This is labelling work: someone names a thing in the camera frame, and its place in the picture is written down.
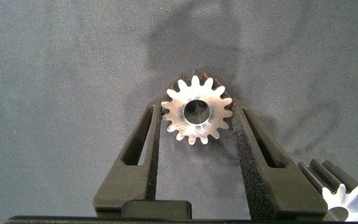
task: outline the metal gear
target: metal gear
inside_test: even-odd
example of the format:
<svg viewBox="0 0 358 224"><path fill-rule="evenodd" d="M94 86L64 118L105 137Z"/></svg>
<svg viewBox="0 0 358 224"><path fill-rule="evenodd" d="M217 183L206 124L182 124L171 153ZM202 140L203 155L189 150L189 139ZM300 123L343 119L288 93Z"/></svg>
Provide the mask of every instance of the metal gear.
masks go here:
<svg viewBox="0 0 358 224"><path fill-rule="evenodd" d="M188 86L183 80L178 81L179 92L168 89L167 94L172 101L164 101L162 107L169 110L169 113L162 116L162 119L171 121L172 124L167 128L168 132L178 130L177 140L181 141L188 136L189 144L193 145L197 138L201 139L203 144L208 143L208 135L215 139L220 137L218 128L227 129L229 125L223 121L223 118L233 116L233 112L226 110L225 106L232 103L232 98L221 98L225 91L224 86L219 86L213 90L214 80L208 78L204 85L200 85L199 78L194 75L191 79L191 86ZM201 111L193 109L196 115L203 114L205 119L190 121L186 115L189 107L201 107Z"/></svg>
<svg viewBox="0 0 358 224"><path fill-rule="evenodd" d="M322 195L327 202L328 211L341 207L347 210L346 222L358 221L358 186L349 194L346 193L346 186L340 184L336 193L333 194L327 187L323 187Z"/></svg>

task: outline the gray background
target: gray background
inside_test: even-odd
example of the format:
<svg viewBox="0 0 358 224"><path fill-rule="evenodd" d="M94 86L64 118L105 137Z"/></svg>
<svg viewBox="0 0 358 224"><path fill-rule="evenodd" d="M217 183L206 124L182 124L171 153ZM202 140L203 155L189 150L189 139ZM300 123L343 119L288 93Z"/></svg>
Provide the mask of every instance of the gray background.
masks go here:
<svg viewBox="0 0 358 224"><path fill-rule="evenodd" d="M95 216L147 102L205 65L295 162L358 180L358 1L0 1L0 223ZM189 146L162 126L157 198L249 218L230 131Z"/></svg>

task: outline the gear holder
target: gear holder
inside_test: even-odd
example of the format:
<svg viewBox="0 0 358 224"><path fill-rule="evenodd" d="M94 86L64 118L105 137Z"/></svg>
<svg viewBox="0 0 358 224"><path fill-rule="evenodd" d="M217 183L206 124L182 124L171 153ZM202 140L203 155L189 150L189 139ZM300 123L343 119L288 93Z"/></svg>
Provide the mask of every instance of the gear holder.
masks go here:
<svg viewBox="0 0 358 224"><path fill-rule="evenodd" d="M156 99L147 105L94 196L98 217L20 216L6 223L265 223L268 220L322 223L328 207L318 190L322 181L320 176L315 176L316 169L302 163L298 168L245 103L233 99L230 106L251 220L194 220L190 202L155 200L161 115L166 112L162 110L161 100ZM145 159L138 166L142 150ZM350 189L358 185L331 163L326 161L323 167Z"/></svg>

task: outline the spur gear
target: spur gear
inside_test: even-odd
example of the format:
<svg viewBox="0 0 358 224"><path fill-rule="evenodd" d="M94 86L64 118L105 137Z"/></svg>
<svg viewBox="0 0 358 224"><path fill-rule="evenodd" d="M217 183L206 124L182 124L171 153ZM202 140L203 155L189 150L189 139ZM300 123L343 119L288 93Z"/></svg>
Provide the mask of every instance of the spur gear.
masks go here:
<svg viewBox="0 0 358 224"><path fill-rule="evenodd" d="M168 132L178 130L177 140L181 141L188 136L189 144L193 145L197 138L203 144L208 143L208 135L215 139L220 137L218 128L227 129L229 125L223 118L233 115L232 111L226 110L225 106L232 103L232 98L221 98L225 87L219 86L213 90L214 80L208 78L204 85L196 75L191 79L191 86L185 81L179 80L180 91L167 90L172 101L164 101L162 107L169 110L169 113L162 116L162 119L171 121L167 128Z"/></svg>
<svg viewBox="0 0 358 224"><path fill-rule="evenodd" d="M323 187L322 191L329 212L335 208L344 208L347 213L346 222L358 221L358 186L349 194L346 193L344 184L339 185L335 194L331 193L327 187Z"/></svg>

